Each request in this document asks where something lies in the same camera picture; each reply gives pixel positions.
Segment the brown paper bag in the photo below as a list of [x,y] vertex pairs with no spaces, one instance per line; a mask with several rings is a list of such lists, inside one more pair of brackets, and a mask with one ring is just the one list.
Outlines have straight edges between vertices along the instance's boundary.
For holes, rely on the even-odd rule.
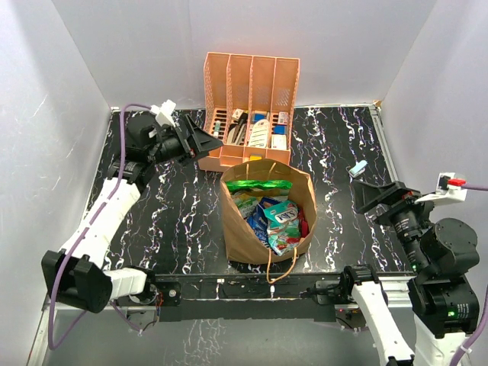
[[[251,226],[243,219],[237,206],[233,203],[227,184],[239,180],[287,180],[292,183],[289,198],[302,210],[308,224],[309,233],[300,239],[292,251],[276,255],[258,240]],[[317,223],[316,196],[310,174],[284,163],[261,159],[244,162],[227,169],[220,179],[220,203],[223,223],[223,235],[226,246],[226,257],[230,261],[252,265],[266,264],[266,281],[274,284],[286,278],[294,269],[297,258],[307,252],[313,239]],[[281,276],[271,279],[270,267],[275,262],[291,258],[289,270]]]

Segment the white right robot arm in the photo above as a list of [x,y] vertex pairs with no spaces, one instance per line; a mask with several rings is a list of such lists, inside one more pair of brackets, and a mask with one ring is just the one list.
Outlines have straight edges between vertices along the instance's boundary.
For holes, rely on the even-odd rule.
[[375,186],[355,179],[352,190],[358,214],[385,206],[374,222],[394,229],[414,272],[407,292],[416,344],[410,348],[403,338],[371,265],[346,266],[337,282],[318,281],[309,295],[320,305],[356,304],[382,365],[458,364],[486,325],[486,311],[466,277],[480,262],[477,234],[461,220],[433,223],[429,215],[437,206],[465,201],[466,181],[441,173],[435,192],[422,194],[401,181]]

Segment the green chips bag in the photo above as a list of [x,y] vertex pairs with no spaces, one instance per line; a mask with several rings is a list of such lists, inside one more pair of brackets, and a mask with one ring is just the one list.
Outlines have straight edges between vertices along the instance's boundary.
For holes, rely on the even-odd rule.
[[227,181],[226,187],[231,194],[237,191],[270,191],[278,189],[285,194],[293,187],[293,183],[288,180],[239,180]]

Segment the blue cookie snack bag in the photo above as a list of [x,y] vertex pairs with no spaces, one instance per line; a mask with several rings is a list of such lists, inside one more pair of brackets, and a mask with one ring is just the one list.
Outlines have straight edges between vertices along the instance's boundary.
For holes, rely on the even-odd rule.
[[268,219],[265,216],[261,204],[255,206],[255,209],[246,219],[246,222],[264,247],[270,249],[271,246],[268,241]]

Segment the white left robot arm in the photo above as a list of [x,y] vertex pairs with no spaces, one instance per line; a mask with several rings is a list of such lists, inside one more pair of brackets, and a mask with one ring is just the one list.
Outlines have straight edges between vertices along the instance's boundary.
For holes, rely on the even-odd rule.
[[60,250],[47,251],[41,260],[51,303],[99,313],[120,297],[133,296],[141,304],[153,302],[158,287],[149,271],[104,269],[111,240],[152,180],[156,165],[170,160],[187,164],[223,146],[190,115],[179,124],[172,120],[160,124],[156,118],[140,114],[127,121],[120,135],[120,155],[79,228]]

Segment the orange plastic desk organizer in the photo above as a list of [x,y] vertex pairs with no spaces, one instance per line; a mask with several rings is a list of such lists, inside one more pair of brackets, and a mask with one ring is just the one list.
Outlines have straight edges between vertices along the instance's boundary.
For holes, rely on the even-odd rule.
[[[223,147],[202,159],[200,169],[224,172],[248,162],[251,154],[284,164],[291,160],[291,132],[300,78],[300,60],[209,52],[204,61],[206,120],[204,129]],[[269,121],[266,148],[248,147],[255,122]]]

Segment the teal candy snack bag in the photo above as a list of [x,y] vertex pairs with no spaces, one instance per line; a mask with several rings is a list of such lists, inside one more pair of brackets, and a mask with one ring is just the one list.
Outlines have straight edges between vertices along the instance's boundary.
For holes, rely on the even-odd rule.
[[264,209],[268,220],[268,244],[276,255],[282,256],[300,243],[298,211],[292,201],[283,201]]

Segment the black mounting rail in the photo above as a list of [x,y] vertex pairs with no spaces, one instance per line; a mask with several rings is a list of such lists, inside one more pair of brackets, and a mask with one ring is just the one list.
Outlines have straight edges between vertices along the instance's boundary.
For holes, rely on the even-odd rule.
[[264,274],[158,274],[161,320],[312,319],[334,322],[358,306],[326,296],[332,274],[293,273],[270,285]]

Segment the white label card pack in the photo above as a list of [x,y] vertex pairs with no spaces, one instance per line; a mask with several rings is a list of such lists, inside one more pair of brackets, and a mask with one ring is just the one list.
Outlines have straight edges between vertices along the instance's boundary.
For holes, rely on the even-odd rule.
[[266,148],[268,145],[269,121],[261,119],[252,126],[248,147]]

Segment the white glue stick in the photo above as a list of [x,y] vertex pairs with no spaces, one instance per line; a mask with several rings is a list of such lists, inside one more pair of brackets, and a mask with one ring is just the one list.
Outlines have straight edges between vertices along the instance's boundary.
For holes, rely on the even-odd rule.
[[214,124],[213,136],[217,138],[219,134],[220,134],[220,122],[216,122]]

